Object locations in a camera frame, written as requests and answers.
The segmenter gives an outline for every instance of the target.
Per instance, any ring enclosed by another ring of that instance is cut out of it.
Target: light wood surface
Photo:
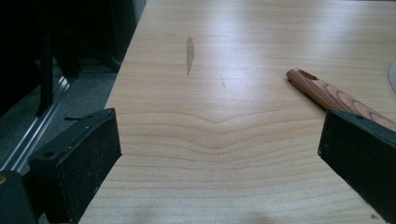
[[[320,74],[396,120],[395,11],[149,0],[106,105],[123,155],[80,223],[384,223],[318,156],[325,111],[286,73]]]

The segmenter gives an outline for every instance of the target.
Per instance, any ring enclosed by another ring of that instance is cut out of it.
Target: gray floor
[[[82,118],[105,108],[117,73],[91,59],[83,60],[81,68],[78,78],[69,78],[70,87],[64,97],[59,100],[58,108],[34,150],[41,148],[75,123],[74,120],[65,120],[65,118]],[[53,72],[55,86],[63,74],[56,64],[53,66]],[[8,154],[17,146],[31,126],[38,109],[39,99],[40,87],[38,86],[0,118],[0,164],[4,163]]]

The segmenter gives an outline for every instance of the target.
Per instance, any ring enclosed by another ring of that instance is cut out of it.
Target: black machine part
[[[0,174],[5,183],[16,187],[23,183],[23,188],[17,189],[0,186],[0,223],[32,223],[31,217],[37,221],[43,213],[50,223],[78,223],[120,155],[115,109],[84,117],[33,153],[26,175],[11,171]],[[5,196],[12,193],[20,196]],[[19,207],[25,202],[29,202],[29,209],[20,210],[16,216],[7,213],[10,204]],[[24,222],[17,221],[21,213],[26,215]]]
[[[329,110],[318,154],[382,218],[396,223],[396,132]]]

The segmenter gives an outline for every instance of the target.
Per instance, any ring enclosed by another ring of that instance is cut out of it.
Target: knife handle
[[[286,76],[297,89],[307,94],[325,109],[337,109],[360,115],[396,132],[396,123],[304,70],[293,68],[288,71]]]

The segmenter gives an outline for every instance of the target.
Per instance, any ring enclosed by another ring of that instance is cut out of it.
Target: pencil mark
[[[192,61],[194,60],[194,43],[192,43],[191,36],[187,38],[186,48],[187,48],[187,76],[189,76],[192,67]]]
[[[221,77],[221,84],[223,85],[224,89],[225,89],[225,83],[224,83],[224,78]]]
[[[81,118],[64,117],[64,120],[81,120]]]

